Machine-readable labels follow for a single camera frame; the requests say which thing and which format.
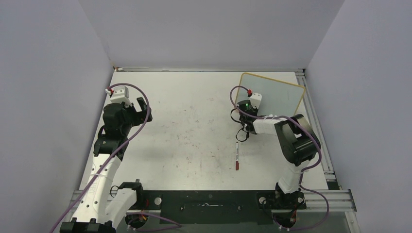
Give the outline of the silver marker pen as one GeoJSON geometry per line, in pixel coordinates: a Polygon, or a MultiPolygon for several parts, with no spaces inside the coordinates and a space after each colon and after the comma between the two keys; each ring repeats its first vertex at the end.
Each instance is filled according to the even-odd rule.
{"type": "Polygon", "coordinates": [[[239,162],[239,142],[235,143],[235,163],[239,162]]]}

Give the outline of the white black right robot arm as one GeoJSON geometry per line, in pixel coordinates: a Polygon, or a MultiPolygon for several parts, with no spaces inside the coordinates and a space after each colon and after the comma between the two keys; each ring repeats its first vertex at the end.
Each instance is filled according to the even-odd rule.
{"type": "Polygon", "coordinates": [[[250,100],[238,102],[240,110],[238,123],[249,134],[268,134],[278,138],[286,168],[275,186],[275,204],[281,209],[296,208],[303,204],[301,183],[304,169],[318,153],[319,140],[302,114],[290,118],[274,119],[272,116],[258,116],[258,109],[250,100]]]}

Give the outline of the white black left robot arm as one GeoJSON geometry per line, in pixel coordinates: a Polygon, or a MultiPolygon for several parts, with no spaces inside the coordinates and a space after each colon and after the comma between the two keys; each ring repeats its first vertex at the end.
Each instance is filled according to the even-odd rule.
{"type": "Polygon", "coordinates": [[[130,130],[138,126],[140,132],[153,117],[146,97],[137,98],[137,111],[127,97],[111,98],[103,109],[103,126],[94,144],[92,167],[87,185],[65,211],[76,207],[68,221],[62,221],[61,233],[114,233],[126,212],[144,205],[145,196],[139,181],[123,182],[120,193],[108,202],[113,179],[131,139],[130,130]]]}

